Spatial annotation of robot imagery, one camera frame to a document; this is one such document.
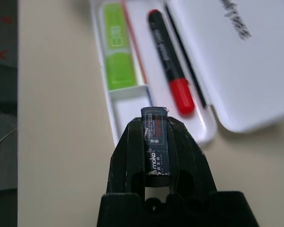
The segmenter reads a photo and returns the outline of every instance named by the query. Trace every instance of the black marker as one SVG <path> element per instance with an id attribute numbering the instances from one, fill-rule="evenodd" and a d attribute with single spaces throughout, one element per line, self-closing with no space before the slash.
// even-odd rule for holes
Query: black marker
<path id="1" fill-rule="evenodd" d="M 177 108 L 180 114 L 191 115 L 195 105 L 162 14 L 153 9 L 148 21 Z"/>

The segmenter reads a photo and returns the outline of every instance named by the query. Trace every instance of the green package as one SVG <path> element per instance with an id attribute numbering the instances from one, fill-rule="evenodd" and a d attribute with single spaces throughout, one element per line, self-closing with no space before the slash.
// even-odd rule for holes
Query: green package
<path id="1" fill-rule="evenodd" d="M 108 89 L 120 89 L 136 85 L 133 59 L 130 53 L 126 22 L 122 5 L 104 6 L 106 35 L 106 74 Z"/>

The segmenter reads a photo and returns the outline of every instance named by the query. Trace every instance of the red cap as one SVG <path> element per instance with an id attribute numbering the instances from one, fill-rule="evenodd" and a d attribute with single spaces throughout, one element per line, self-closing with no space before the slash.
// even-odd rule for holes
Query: red cap
<path id="1" fill-rule="evenodd" d="M 148 16 L 150 16 L 151 14 L 153 14 L 154 12 L 158 12 L 159 10 L 157 9 L 152 9 L 151 11 L 149 11 Z"/>
<path id="2" fill-rule="evenodd" d="M 195 104 L 188 88 L 188 81 L 185 78 L 178 78 L 170 81 L 169 87 L 180 114 L 191 115 L 195 109 Z"/>

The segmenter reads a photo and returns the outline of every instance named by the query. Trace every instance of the label on battery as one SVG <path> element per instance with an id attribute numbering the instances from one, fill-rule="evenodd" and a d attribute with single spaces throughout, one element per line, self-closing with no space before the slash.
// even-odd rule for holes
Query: label on battery
<path id="1" fill-rule="evenodd" d="M 141 113 L 146 175 L 169 175 L 166 108 L 146 107 L 141 110 Z"/>

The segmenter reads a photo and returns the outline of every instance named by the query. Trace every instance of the table surface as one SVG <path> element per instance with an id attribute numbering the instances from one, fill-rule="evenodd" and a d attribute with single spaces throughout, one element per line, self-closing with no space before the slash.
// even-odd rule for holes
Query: table surface
<path id="1" fill-rule="evenodd" d="M 96 226 L 114 144 L 89 5 L 19 3 L 18 226 Z M 284 120 L 247 135 L 219 126 L 204 152 L 218 190 L 284 226 Z"/>

